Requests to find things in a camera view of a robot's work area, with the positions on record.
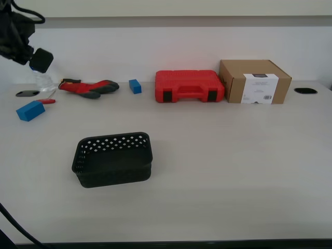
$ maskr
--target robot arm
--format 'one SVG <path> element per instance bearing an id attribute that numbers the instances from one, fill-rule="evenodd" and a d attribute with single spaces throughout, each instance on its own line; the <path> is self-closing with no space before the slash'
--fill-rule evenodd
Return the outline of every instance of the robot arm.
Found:
<path id="1" fill-rule="evenodd" d="M 30 13 L 40 18 L 32 20 L 11 10 Z M 33 54 L 33 47 L 29 46 L 29 37 L 35 33 L 35 24 L 45 22 L 45 18 L 28 9 L 20 8 L 14 0 L 0 0 L 0 55 L 25 65 L 30 61 L 33 70 L 46 72 L 53 60 L 53 55 L 43 49 L 37 49 Z"/>

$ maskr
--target glove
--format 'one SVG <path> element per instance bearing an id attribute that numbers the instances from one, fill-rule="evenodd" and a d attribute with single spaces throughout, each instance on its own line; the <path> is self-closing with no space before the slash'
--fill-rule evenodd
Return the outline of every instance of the glove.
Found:
<path id="1" fill-rule="evenodd" d="M 100 94 L 115 92 L 119 85 L 111 80 L 102 80 L 95 84 L 81 83 L 81 80 L 63 79 L 59 89 L 74 92 L 84 98 L 97 99 Z"/>

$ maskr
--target black oval object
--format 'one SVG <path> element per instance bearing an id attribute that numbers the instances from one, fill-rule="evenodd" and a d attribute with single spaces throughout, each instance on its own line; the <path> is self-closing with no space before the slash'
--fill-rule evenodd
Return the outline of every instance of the black oval object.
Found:
<path id="1" fill-rule="evenodd" d="M 301 94 L 316 94 L 317 93 L 317 91 L 315 89 L 305 88 L 305 87 L 295 88 L 294 91 L 296 91 L 297 93 L 301 93 Z"/>
<path id="2" fill-rule="evenodd" d="M 16 97 L 33 97 L 39 94 L 37 90 L 27 90 L 16 93 Z"/>

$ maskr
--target blue block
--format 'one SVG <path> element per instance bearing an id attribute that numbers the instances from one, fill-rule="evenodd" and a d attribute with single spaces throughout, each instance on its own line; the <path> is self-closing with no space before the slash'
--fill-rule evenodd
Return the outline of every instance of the blue block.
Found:
<path id="1" fill-rule="evenodd" d="M 42 102 L 33 101 L 28 105 L 21 107 L 20 109 L 16 110 L 17 115 L 19 118 L 24 121 L 30 121 L 37 117 L 38 115 L 42 114 L 45 111 Z"/>
<path id="2" fill-rule="evenodd" d="M 137 79 L 132 79 L 129 81 L 129 87 L 134 94 L 141 93 L 142 87 L 141 84 L 137 81 Z"/>

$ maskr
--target red case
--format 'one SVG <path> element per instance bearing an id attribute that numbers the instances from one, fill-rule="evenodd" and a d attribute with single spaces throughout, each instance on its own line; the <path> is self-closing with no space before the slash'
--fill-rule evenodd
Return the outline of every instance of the red case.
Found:
<path id="1" fill-rule="evenodd" d="M 213 70 L 158 71 L 156 101 L 177 102 L 182 98 L 198 98 L 202 102 L 219 102 L 225 88 Z"/>

